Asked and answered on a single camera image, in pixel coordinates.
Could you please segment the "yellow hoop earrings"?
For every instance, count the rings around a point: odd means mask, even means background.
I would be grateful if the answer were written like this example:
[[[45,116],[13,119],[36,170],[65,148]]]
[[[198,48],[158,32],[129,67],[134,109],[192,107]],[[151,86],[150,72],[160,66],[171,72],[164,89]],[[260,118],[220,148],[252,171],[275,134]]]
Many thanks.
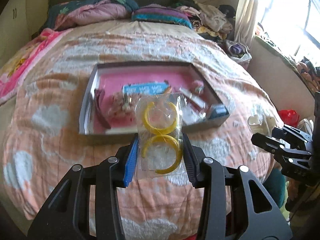
[[[183,111],[180,93],[148,95],[136,105],[139,138],[136,177],[183,174]]]

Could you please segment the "clear bag white earring card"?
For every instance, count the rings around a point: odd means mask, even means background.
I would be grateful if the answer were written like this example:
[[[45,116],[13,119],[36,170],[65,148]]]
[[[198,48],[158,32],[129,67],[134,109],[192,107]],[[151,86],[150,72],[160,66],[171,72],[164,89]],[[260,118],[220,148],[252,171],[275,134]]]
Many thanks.
[[[190,90],[180,87],[178,90],[184,98],[183,115],[184,121],[199,122],[209,118],[211,105],[205,102],[199,95]]]

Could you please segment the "cream claw hair clip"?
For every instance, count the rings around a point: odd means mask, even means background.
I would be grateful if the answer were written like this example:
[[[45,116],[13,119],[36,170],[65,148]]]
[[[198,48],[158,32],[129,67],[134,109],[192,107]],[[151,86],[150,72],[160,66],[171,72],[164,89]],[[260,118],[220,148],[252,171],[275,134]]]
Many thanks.
[[[276,120],[272,116],[250,116],[247,120],[247,124],[253,134],[260,133],[265,136],[271,136],[272,130],[276,126]]]

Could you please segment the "red plastic bag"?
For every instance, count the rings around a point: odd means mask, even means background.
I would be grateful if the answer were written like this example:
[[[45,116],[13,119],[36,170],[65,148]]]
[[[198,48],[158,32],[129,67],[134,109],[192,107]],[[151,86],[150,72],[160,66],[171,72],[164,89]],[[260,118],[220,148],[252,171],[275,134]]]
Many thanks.
[[[295,110],[280,110],[278,111],[278,114],[284,124],[295,128],[297,127],[299,122],[299,114]]]

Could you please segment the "small blue box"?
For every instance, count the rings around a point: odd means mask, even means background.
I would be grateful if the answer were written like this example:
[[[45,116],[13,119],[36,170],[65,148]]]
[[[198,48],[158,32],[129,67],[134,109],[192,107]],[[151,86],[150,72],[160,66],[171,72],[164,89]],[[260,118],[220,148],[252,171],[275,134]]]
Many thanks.
[[[208,119],[215,119],[228,115],[228,110],[223,104],[212,105],[208,113]]]

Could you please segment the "shallow cardboard box pink liner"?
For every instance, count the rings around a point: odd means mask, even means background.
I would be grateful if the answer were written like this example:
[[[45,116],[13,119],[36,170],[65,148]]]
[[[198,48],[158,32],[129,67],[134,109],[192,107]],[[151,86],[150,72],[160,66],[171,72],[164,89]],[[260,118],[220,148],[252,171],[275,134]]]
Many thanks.
[[[229,110],[192,63],[129,61],[94,66],[82,100],[79,133],[111,143],[137,133],[135,113],[154,101],[181,109],[182,131],[221,126]]]

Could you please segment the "dark red hair clip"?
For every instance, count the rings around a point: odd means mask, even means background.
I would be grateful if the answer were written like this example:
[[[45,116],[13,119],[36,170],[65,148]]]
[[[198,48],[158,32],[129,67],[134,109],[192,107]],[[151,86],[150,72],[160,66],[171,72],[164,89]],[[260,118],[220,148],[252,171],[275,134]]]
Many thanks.
[[[103,111],[101,109],[104,96],[105,96],[104,89],[95,89],[94,90],[95,112],[96,112],[97,119],[98,119],[99,123],[101,124],[101,126],[103,126],[105,129],[111,129],[111,125],[109,124],[108,120],[105,118]]]

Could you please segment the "laundry basket with clothes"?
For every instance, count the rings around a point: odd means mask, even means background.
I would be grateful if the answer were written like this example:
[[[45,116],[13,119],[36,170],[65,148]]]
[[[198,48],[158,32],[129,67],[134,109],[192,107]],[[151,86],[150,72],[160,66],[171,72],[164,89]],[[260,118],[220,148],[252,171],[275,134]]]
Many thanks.
[[[234,62],[242,66],[245,70],[248,69],[252,55],[246,46],[238,42],[225,40],[223,49]]]

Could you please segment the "cream window curtain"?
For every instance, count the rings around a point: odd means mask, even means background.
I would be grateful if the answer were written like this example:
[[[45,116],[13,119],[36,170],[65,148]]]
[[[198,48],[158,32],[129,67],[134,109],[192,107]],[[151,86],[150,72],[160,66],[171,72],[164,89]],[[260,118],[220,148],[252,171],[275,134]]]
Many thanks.
[[[239,0],[235,15],[234,40],[251,47],[257,26],[258,0]]]

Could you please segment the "beige bed sheet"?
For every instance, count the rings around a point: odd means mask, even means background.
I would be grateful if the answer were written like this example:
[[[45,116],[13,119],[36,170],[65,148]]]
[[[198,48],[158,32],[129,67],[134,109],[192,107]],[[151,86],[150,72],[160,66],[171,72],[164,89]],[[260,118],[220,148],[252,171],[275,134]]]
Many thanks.
[[[98,32],[111,34],[167,34],[177,37],[200,38],[199,34],[184,26],[153,22],[131,22],[129,20],[113,20],[76,27],[71,31],[71,34],[80,35]],[[4,66],[29,41],[29,33],[25,23],[6,24],[1,22],[1,66]]]

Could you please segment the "pile of clothes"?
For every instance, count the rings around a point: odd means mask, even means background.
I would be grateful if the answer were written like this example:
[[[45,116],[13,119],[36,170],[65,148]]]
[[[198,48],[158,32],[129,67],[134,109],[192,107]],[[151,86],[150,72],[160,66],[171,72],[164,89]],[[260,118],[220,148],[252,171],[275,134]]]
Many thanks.
[[[235,16],[233,7],[218,9],[194,0],[172,0],[171,7],[184,13],[192,29],[207,40],[223,41],[234,30],[231,23]]]

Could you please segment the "purple teal striped pillow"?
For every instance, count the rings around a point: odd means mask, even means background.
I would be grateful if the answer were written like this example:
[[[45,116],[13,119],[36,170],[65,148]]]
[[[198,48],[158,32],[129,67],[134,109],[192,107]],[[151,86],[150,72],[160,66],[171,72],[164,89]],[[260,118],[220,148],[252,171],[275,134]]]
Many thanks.
[[[131,20],[175,24],[189,29],[193,28],[189,18],[183,12],[158,4],[140,7],[132,13]]]

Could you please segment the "pink cartoon blanket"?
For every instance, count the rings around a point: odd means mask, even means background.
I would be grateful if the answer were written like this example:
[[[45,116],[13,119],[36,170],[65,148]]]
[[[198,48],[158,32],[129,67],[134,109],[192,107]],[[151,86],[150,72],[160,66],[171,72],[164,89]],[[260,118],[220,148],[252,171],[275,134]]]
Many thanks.
[[[44,29],[40,35],[28,42],[1,68],[1,104],[13,98],[26,75],[53,46],[73,29],[54,31]]]

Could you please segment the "window with dark frame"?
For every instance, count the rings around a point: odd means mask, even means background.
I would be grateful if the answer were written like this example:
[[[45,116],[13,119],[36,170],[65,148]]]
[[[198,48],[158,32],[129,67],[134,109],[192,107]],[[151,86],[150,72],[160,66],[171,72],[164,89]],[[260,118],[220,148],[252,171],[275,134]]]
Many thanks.
[[[258,0],[257,19],[283,54],[319,66],[319,9],[313,0]]]

